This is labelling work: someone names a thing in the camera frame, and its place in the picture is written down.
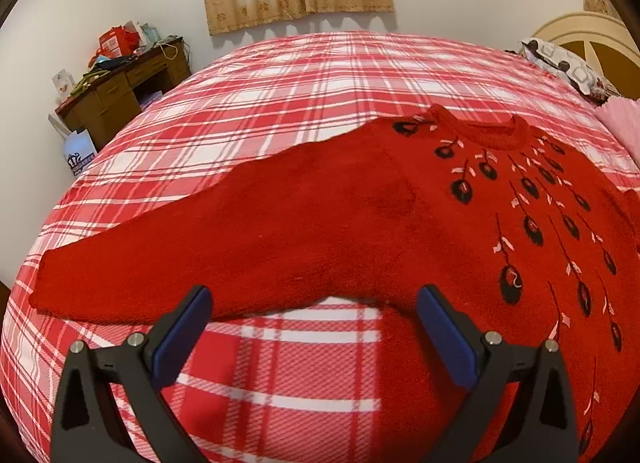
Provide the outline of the red knitted embroidered sweater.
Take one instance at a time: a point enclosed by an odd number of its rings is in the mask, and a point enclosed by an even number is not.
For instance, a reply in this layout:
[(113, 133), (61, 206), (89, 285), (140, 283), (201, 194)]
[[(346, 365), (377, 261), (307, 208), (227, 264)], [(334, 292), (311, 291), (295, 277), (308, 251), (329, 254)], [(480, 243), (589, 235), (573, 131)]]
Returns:
[(522, 118), (433, 106), (242, 163), (218, 184), (50, 249), (29, 303), (63, 319), (150, 324), (189, 287), (217, 318), (330, 296), (382, 311), (375, 448), (415, 462), (462, 404), (419, 327), (434, 284), (509, 341), (559, 343), (593, 460), (639, 386), (639, 196)]

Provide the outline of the red white plaid bed sheet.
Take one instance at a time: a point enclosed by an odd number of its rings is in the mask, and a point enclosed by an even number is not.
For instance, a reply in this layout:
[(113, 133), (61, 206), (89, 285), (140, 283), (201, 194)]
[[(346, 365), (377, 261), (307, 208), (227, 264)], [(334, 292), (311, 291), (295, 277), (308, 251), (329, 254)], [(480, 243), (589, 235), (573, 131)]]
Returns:
[[(150, 324), (93, 323), (29, 303), (43, 254), (215, 186), (235, 166), (439, 106), (522, 118), (639, 195), (634, 160), (563, 81), (503, 52), (423, 36), (341, 32), (246, 46), (133, 120), (51, 211), (3, 320), (1, 388), (30, 453), (47, 461), (70, 344), (108, 347)], [(330, 296), (217, 318), (164, 395), (213, 462), (385, 462), (375, 448), (382, 311)]]

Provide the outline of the white paper shopping bag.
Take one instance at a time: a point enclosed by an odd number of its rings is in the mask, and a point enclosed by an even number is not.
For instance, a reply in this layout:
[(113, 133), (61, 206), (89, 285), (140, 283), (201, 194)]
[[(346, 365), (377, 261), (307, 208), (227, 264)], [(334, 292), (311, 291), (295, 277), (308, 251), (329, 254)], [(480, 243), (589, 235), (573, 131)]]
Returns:
[(63, 138), (63, 157), (75, 178), (78, 178), (98, 154), (85, 128), (71, 131), (58, 116), (48, 114), (48, 122)]

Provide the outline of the dark brown wooden desk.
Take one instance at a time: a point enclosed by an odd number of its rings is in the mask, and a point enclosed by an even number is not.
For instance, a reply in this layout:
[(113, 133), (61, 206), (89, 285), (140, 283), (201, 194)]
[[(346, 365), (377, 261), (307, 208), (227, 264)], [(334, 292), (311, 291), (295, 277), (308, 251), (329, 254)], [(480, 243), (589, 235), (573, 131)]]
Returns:
[(190, 75), (186, 43), (172, 38), (99, 76), (55, 114), (70, 131), (87, 131), (101, 150), (142, 112), (144, 97), (165, 95)]

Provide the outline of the white card on desk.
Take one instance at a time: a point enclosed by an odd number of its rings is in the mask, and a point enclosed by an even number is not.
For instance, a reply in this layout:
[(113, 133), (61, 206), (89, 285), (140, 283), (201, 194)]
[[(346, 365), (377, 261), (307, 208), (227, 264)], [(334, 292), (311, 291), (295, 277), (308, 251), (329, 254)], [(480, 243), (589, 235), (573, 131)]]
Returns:
[(52, 82), (61, 100), (65, 100), (70, 96), (76, 85), (73, 75), (65, 69), (56, 72), (55, 75), (53, 75)]

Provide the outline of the pink floral folded quilt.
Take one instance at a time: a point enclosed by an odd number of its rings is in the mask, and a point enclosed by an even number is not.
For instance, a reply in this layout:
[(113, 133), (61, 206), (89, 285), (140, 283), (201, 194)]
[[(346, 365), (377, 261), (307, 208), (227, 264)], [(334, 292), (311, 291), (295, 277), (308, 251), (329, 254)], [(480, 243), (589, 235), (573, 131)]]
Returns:
[(640, 166), (640, 102), (611, 96), (596, 109), (596, 116)]

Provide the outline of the red gift box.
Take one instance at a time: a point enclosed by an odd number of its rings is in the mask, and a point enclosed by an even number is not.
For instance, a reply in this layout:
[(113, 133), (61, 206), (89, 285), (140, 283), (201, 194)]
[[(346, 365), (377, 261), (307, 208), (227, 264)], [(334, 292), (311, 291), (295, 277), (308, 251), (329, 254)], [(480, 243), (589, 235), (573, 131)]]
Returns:
[(110, 59), (133, 55), (139, 47), (140, 36), (125, 27), (114, 27), (99, 37), (100, 53)]

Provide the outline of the grey patterned pillow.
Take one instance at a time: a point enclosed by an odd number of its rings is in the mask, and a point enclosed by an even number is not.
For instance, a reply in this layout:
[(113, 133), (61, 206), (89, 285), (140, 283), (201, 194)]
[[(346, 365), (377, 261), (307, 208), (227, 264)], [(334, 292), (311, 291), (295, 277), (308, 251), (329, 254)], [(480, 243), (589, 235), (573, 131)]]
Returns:
[(522, 57), (566, 81), (595, 104), (602, 105), (608, 98), (620, 96), (618, 89), (603, 74), (570, 50), (540, 38), (530, 38), (521, 44)]

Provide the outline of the cream wooden headboard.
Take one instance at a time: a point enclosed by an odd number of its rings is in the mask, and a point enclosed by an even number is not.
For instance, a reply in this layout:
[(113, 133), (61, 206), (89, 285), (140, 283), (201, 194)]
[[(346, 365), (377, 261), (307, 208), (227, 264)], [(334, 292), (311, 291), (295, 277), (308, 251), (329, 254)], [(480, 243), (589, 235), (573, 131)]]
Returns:
[(543, 24), (533, 37), (570, 50), (611, 81), (622, 96), (639, 98), (639, 49), (620, 20), (596, 12), (572, 12)]

